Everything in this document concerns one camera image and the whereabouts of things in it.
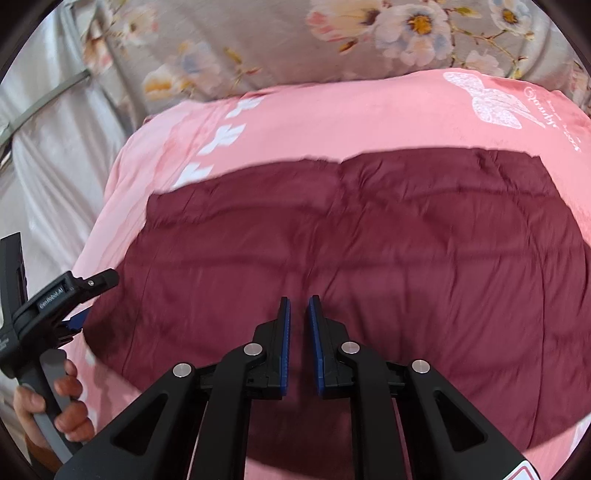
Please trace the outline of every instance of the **pink blanket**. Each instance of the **pink blanket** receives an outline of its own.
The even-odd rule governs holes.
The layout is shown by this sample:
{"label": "pink blanket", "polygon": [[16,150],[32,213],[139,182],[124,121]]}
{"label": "pink blanket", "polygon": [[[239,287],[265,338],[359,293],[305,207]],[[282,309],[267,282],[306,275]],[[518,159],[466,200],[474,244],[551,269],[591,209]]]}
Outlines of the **pink blanket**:
{"label": "pink blanket", "polygon": [[[539,155],[591,243],[591,121],[561,93],[465,70],[389,80],[278,87],[201,104],[185,102],[127,142],[111,172],[105,207],[74,268],[116,266],[145,221],[152,192],[277,159],[340,161],[362,151],[455,146]],[[96,362],[79,336],[67,346],[100,429],[138,392]],[[589,424],[527,452],[544,479],[564,463]],[[249,462],[248,477],[289,478]]]}

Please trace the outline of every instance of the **maroon comforter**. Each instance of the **maroon comforter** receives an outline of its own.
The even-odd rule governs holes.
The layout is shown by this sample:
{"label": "maroon comforter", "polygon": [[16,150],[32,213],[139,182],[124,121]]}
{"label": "maroon comforter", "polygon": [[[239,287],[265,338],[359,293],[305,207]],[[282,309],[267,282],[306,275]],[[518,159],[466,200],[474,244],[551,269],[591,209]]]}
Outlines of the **maroon comforter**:
{"label": "maroon comforter", "polygon": [[290,392],[249,454],[343,478],[348,405],[320,402],[304,320],[431,362],[520,449],[591,411],[590,250],[539,158],[437,148],[247,168],[148,202],[85,337],[140,389],[217,362],[293,302]]}

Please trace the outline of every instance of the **white flower print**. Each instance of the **white flower print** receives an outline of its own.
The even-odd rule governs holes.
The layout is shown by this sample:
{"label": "white flower print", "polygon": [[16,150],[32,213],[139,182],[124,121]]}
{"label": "white flower print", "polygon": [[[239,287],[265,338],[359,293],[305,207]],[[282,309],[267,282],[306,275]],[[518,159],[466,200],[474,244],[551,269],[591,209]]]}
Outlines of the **white flower print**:
{"label": "white flower print", "polygon": [[476,50],[472,50],[466,57],[463,64],[468,70],[477,70],[485,75],[493,77],[504,77],[505,72],[499,68],[499,61],[492,55],[480,55]]}
{"label": "white flower print", "polygon": [[150,7],[136,7],[123,15],[123,42],[140,47],[158,36],[157,12]]}
{"label": "white flower print", "polygon": [[362,38],[374,28],[381,0],[312,0],[306,23],[324,41]]}
{"label": "white flower print", "polygon": [[185,72],[192,84],[214,96],[224,83],[222,67],[207,42],[184,41],[178,48],[176,66]]}
{"label": "white flower print", "polygon": [[569,84],[573,102],[579,106],[583,105],[590,87],[589,75],[578,62],[574,61],[571,67]]}
{"label": "white flower print", "polygon": [[383,11],[376,19],[375,44],[385,57],[418,67],[443,60],[453,50],[447,15],[432,0]]}
{"label": "white flower print", "polygon": [[488,4],[497,27],[517,36],[530,33],[531,12],[521,0],[488,0]]}
{"label": "white flower print", "polygon": [[142,83],[144,94],[148,100],[164,100],[181,93],[191,82],[164,64],[150,72]]}

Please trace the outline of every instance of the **floral fabric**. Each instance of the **floral fabric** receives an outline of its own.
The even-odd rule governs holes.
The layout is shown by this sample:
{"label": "floral fabric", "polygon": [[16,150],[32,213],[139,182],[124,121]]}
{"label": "floral fabric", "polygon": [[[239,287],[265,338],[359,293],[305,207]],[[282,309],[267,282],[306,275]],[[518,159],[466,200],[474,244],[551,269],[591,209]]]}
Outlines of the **floral fabric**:
{"label": "floral fabric", "polygon": [[589,76],[531,0],[99,1],[85,60],[98,75],[119,69],[147,113],[448,67],[558,89],[591,111]]}

